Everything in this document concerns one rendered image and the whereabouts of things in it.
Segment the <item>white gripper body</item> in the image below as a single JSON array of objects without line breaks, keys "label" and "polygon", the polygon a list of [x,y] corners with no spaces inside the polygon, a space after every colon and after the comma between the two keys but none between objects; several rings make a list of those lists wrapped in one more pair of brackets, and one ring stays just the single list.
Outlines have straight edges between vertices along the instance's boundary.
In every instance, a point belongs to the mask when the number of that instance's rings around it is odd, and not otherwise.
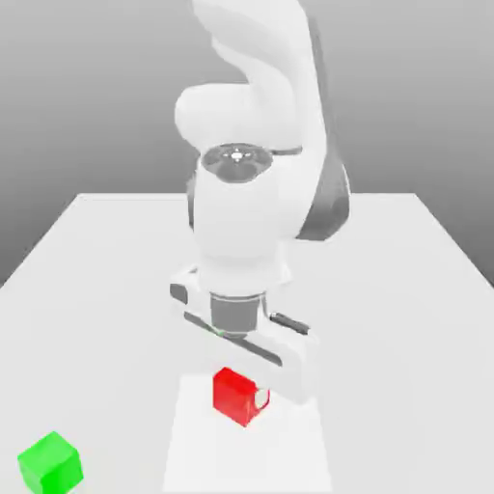
[{"label": "white gripper body", "polygon": [[187,305],[173,302],[171,307],[179,319],[186,355],[200,370],[229,368],[294,403],[302,404],[317,394],[316,331],[278,324],[262,303],[250,318],[245,310],[229,310],[220,317],[224,328]]}]

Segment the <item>small red cube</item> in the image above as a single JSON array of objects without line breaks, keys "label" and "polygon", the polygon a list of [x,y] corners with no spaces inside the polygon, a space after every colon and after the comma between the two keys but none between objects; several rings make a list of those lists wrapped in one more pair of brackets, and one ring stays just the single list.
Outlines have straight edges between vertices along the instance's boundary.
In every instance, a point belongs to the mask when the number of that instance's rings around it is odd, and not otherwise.
[{"label": "small red cube", "polygon": [[223,368],[213,376],[212,405],[218,412],[246,427],[264,409],[255,407],[257,389],[262,388],[255,381],[230,368]]}]

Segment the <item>small green cube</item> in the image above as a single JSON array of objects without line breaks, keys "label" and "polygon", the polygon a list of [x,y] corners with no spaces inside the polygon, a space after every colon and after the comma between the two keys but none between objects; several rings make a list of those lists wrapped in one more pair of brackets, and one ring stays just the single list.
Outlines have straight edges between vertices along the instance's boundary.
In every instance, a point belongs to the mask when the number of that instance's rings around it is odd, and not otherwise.
[{"label": "small green cube", "polygon": [[69,494],[84,479],[79,451],[57,431],[20,453],[17,463],[31,494]]}]

